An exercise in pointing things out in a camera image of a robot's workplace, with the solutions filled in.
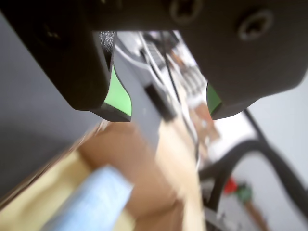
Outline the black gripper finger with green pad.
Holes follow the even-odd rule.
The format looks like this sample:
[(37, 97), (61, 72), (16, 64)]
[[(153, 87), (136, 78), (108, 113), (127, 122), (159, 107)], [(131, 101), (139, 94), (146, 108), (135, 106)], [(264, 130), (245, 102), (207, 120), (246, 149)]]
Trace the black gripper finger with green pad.
[(130, 95), (114, 65), (116, 31), (94, 29), (92, 13), (118, 0), (3, 0), (0, 9), (69, 105), (111, 122), (129, 122)]
[(173, 20), (208, 80), (214, 120), (298, 86), (307, 72), (305, 0), (175, 0)]

